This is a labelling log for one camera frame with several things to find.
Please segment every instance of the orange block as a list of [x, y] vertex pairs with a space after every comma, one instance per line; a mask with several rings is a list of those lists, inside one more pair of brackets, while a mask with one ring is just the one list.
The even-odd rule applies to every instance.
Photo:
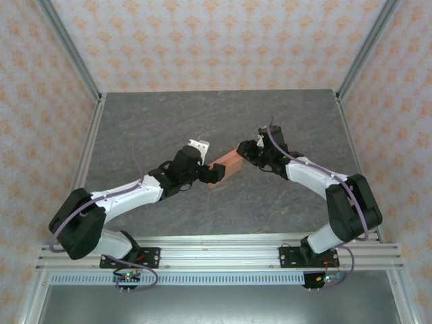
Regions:
[[225, 166], [225, 176], [223, 179], [215, 184], [209, 184], [210, 188], [213, 188], [214, 186], [217, 186], [225, 179], [228, 179], [230, 176], [235, 174], [236, 172], [239, 172], [242, 169], [243, 166], [243, 158], [237, 154], [236, 150], [229, 152], [228, 154], [225, 154], [224, 156], [218, 158], [218, 160], [210, 163], [210, 169], [213, 168], [213, 164], [218, 163]]

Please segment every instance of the gray stone surface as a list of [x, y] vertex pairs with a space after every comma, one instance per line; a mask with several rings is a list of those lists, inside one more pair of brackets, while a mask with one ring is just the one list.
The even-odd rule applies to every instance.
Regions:
[[[330, 90], [253, 90], [110, 93], [86, 181], [89, 191], [139, 178], [132, 143], [139, 130], [165, 124], [211, 143], [207, 162], [255, 139], [271, 115], [288, 148], [334, 171], [356, 173], [354, 157]], [[138, 142], [149, 171], [173, 159], [184, 141], [165, 130], [145, 131]], [[195, 182], [157, 204], [138, 207], [107, 224], [133, 236], [309, 232], [327, 222], [325, 201], [299, 184], [244, 162], [241, 172], [214, 189]]]

